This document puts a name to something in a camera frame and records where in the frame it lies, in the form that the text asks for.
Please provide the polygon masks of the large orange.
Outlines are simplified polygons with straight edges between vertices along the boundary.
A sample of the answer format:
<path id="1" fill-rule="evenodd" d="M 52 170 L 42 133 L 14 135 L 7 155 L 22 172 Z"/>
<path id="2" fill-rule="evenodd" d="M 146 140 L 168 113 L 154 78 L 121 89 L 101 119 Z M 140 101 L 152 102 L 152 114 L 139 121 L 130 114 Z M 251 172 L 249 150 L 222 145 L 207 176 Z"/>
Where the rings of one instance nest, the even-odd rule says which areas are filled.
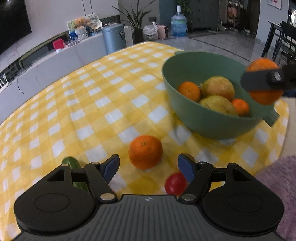
<path id="1" fill-rule="evenodd" d="M 259 58 L 246 68 L 241 77 L 241 86 L 257 103 L 271 105 L 284 93 L 284 90 L 276 85 L 274 73 L 278 69 L 274 61 Z"/>

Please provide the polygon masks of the red tomato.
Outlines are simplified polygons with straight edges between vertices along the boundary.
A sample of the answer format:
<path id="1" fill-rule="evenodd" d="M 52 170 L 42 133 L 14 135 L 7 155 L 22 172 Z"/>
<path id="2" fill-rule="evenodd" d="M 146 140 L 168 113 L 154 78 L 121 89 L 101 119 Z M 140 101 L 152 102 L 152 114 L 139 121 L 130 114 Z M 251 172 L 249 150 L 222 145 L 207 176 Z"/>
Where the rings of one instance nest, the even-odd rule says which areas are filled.
<path id="1" fill-rule="evenodd" d="M 165 191 L 167 194 L 180 196 L 187 188 L 188 182 L 181 172 L 172 174 L 166 179 Z"/>

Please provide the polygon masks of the green cucumber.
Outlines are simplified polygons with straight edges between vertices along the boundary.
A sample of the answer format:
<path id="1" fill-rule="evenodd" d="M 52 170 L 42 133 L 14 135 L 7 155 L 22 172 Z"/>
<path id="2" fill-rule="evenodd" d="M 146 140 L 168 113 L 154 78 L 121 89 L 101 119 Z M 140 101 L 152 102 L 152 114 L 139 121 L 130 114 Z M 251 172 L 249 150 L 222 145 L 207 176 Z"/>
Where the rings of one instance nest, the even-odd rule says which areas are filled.
<path id="1" fill-rule="evenodd" d="M 75 171 L 71 173 L 73 186 L 89 193 L 86 182 L 83 182 L 84 170 L 82 169 L 78 160 L 74 157 L 65 157 L 62 160 L 62 164 L 68 164 L 70 168 Z"/>

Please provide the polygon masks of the green plastic bowl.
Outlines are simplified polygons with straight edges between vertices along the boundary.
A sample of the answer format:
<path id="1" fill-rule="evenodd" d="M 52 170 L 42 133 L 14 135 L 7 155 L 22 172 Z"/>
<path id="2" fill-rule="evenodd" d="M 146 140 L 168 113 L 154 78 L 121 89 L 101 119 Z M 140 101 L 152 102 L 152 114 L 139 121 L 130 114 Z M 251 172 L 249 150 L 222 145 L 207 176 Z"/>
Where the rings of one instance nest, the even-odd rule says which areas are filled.
<path id="1" fill-rule="evenodd" d="M 273 126 L 280 115 L 261 105 L 241 87 L 246 67 L 206 52 L 177 52 L 162 66 L 171 107 L 180 121 L 206 138 L 243 135 L 260 122 Z"/>

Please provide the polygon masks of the dark dining chair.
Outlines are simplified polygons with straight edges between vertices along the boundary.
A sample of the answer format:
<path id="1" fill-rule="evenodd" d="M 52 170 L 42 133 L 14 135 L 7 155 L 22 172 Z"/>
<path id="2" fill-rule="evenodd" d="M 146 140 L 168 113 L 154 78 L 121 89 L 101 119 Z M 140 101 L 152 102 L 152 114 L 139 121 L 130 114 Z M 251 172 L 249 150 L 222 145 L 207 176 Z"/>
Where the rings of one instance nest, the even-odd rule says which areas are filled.
<path id="1" fill-rule="evenodd" d="M 276 41 L 276 46 L 273 54 L 273 61 L 275 61 L 280 54 L 279 63 L 282 56 L 285 56 L 287 63 L 295 61 L 295 27 L 285 21 L 281 22 L 281 34 Z"/>

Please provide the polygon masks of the small mandarin in bowl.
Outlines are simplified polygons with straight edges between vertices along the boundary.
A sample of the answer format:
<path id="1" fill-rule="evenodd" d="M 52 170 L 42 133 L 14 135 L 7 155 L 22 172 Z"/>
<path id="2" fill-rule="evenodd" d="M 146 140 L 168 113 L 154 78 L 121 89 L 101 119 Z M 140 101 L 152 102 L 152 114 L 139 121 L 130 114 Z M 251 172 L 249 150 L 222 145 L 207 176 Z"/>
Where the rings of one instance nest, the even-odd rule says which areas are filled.
<path id="1" fill-rule="evenodd" d="M 243 99 L 240 99 L 240 98 L 233 99 L 232 104 L 239 116 L 249 115 L 249 105 Z"/>

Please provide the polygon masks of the upper yellow-green pear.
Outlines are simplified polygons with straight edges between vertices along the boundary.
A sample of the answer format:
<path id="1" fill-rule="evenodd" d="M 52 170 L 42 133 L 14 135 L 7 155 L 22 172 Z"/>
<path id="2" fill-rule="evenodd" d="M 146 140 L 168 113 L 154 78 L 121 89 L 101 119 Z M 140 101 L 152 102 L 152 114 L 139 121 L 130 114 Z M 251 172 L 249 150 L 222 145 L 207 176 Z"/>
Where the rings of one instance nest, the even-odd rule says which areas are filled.
<path id="1" fill-rule="evenodd" d="M 223 76 L 213 76 L 201 85 L 203 97 L 218 95 L 228 100 L 234 99 L 235 89 L 232 83 Z"/>

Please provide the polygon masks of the yellow-green pear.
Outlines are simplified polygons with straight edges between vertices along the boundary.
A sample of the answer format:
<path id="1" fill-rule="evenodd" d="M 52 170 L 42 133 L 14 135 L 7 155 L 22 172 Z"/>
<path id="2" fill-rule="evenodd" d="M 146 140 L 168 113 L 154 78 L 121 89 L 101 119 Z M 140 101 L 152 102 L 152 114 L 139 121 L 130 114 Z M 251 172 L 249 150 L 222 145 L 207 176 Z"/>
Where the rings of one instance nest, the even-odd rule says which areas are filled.
<path id="1" fill-rule="evenodd" d="M 235 89 L 232 83 L 223 76 L 213 76 L 201 85 L 203 97 L 218 95 L 228 100 L 234 99 Z"/>
<path id="2" fill-rule="evenodd" d="M 199 104 L 212 111 L 238 116 L 238 113 L 231 101 L 219 95 L 205 97 L 200 100 Z"/>

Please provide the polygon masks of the lower yellow-green pear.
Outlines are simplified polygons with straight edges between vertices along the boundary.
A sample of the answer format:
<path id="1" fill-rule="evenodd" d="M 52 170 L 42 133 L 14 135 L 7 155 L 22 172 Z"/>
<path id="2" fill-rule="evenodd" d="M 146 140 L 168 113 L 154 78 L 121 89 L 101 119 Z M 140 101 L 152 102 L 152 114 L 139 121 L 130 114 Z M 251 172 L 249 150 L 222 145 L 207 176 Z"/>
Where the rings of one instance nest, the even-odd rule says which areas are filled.
<path id="1" fill-rule="evenodd" d="M 231 101 L 219 95 L 205 97 L 200 100 L 199 104 L 212 111 L 238 116 L 238 113 Z"/>

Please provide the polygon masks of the yellow checkered tablecloth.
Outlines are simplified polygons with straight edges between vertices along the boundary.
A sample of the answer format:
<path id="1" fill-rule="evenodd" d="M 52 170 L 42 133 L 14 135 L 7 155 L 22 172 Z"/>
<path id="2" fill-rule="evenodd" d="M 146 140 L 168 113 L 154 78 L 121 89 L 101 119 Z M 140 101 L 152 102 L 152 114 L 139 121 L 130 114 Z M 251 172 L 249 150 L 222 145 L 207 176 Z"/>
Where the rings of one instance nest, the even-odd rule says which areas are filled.
<path id="1" fill-rule="evenodd" d="M 273 126 L 261 122 L 235 139 L 203 138 L 177 119 L 161 74 L 175 51 L 145 42 L 103 57 L 42 90 L 1 123 L 1 240 L 20 233 L 15 200 L 67 156 L 86 165 L 118 154 L 120 168 L 110 182 L 117 194 L 163 194 L 180 153 L 217 167 L 236 162 L 252 174 L 279 158 L 290 113 L 282 100 Z M 161 161 L 147 170 L 128 156 L 141 135 L 163 146 Z"/>

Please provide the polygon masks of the purple fluffy cushion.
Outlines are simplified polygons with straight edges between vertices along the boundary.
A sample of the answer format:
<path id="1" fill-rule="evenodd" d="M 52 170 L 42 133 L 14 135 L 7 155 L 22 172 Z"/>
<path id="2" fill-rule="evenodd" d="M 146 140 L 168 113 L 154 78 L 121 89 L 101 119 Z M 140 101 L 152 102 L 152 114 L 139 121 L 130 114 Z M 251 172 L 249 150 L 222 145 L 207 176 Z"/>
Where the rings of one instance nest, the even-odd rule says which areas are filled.
<path id="1" fill-rule="evenodd" d="M 295 156 L 278 159 L 255 174 L 284 204 L 284 214 L 276 233 L 284 240 L 295 240 Z"/>

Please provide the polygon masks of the orange in bowl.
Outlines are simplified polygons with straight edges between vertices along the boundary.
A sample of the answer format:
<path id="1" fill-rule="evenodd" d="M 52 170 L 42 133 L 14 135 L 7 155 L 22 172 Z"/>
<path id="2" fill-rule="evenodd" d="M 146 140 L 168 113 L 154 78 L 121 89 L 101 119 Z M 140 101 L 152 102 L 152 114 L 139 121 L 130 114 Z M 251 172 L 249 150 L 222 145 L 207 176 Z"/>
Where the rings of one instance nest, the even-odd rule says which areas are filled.
<path id="1" fill-rule="evenodd" d="M 199 102 L 201 99 L 201 90 L 195 83 L 185 81 L 178 87 L 178 92 L 188 99 Z"/>

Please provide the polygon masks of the blue water jug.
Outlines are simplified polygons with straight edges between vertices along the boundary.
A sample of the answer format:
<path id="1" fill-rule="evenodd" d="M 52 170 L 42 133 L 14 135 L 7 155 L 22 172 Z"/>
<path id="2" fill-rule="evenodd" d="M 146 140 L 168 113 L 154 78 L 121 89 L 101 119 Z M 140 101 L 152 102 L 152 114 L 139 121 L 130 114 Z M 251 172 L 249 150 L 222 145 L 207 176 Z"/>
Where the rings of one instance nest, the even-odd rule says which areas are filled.
<path id="1" fill-rule="evenodd" d="M 177 13 L 171 17 L 171 35 L 185 37 L 187 33 L 187 18 L 181 12 L 181 6 L 177 6 Z"/>

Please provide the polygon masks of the white tv cabinet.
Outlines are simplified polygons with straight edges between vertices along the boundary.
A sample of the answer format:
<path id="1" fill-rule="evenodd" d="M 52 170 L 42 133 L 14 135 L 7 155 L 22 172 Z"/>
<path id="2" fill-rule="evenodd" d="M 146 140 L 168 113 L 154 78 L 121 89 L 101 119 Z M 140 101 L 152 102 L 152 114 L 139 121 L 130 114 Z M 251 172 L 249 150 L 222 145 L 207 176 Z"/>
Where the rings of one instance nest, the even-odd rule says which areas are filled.
<path id="1" fill-rule="evenodd" d="M 98 33 L 36 61 L 1 92 L 1 122 L 52 83 L 106 55 L 103 34 Z"/>

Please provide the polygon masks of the pink small appliance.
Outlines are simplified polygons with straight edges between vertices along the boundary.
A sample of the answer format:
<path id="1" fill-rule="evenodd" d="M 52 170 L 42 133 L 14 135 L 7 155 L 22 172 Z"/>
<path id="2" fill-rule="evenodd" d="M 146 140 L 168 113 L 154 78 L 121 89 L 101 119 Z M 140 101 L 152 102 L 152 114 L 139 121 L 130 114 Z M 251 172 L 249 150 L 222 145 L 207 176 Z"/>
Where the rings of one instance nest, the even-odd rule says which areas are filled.
<path id="1" fill-rule="evenodd" d="M 158 25 L 158 38 L 161 40 L 167 39 L 169 36 L 168 27 L 165 25 Z"/>

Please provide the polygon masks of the white plastic bag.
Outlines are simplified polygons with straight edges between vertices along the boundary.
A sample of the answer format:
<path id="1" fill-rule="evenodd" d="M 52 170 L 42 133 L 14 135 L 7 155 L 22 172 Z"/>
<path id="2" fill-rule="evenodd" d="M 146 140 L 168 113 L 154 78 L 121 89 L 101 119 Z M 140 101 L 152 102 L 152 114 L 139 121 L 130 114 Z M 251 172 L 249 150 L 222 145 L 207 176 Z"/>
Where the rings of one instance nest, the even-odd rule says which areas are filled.
<path id="1" fill-rule="evenodd" d="M 144 26 L 142 33 L 145 41 L 155 41 L 158 39 L 158 28 L 155 25 Z"/>

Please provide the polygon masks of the red box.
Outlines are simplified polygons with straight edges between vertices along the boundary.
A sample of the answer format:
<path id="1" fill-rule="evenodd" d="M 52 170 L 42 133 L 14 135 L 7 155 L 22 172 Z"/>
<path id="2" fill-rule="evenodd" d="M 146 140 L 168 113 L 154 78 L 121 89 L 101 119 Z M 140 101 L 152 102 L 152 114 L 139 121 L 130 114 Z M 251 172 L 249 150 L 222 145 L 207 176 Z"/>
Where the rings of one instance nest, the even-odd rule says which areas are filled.
<path id="1" fill-rule="evenodd" d="M 64 40 L 59 38 L 59 39 L 56 39 L 55 41 L 52 42 L 53 44 L 53 48 L 55 50 L 58 50 L 58 49 L 63 49 L 65 47 L 64 45 Z"/>

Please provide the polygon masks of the blue-grey trash can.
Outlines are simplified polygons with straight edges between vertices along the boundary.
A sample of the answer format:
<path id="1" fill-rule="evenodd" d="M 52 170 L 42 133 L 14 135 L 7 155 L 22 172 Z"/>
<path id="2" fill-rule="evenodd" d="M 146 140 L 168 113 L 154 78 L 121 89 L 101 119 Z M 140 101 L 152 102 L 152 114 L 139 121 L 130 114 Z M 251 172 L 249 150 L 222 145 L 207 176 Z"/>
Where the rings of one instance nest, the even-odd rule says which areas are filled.
<path id="1" fill-rule="evenodd" d="M 107 54 L 126 48 L 123 24 L 115 24 L 102 28 Z"/>

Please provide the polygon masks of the potted green plant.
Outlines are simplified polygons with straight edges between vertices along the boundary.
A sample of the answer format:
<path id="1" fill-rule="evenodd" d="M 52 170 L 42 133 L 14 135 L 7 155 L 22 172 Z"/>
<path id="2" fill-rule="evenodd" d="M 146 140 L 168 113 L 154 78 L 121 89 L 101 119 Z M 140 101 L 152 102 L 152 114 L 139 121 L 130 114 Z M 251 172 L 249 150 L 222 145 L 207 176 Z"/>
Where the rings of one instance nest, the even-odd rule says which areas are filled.
<path id="1" fill-rule="evenodd" d="M 144 41 L 143 37 L 143 20 L 152 12 L 152 4 L 156 1 L 148 1 L 141 4 L 139 0 L 129 8 L 124 4 L 118 3 L 118 7 L 113 6 L 125 19 L 122 22 L 128 23 L 133 29 L 133 43 L 138 44 Z"/>

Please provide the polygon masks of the teddy bear toy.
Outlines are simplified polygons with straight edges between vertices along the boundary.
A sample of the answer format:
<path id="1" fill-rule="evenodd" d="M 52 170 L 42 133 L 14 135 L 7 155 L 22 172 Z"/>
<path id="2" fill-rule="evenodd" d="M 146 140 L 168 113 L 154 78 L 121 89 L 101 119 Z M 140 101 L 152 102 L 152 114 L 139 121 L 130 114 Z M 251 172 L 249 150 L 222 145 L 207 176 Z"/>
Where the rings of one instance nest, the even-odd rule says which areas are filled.
<path id="1" fill-rule="evenodd" d="M 75 19 L 74 24 L 75 24 L 74 29 L 80 29 L 81 27 L 84 27 L 85 19 L 84 18 Z"/>

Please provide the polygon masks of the black television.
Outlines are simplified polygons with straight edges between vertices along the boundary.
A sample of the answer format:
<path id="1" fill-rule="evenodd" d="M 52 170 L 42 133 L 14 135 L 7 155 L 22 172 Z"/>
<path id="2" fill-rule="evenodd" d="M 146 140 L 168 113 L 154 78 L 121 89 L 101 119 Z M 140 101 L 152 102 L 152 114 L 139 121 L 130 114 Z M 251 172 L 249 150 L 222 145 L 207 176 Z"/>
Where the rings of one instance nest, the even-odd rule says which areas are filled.
<path id="1" fill-rule="evenodd" d="M 0 5 L 1 54 L 32 32 L 24 0 L 4 0 Z"/>

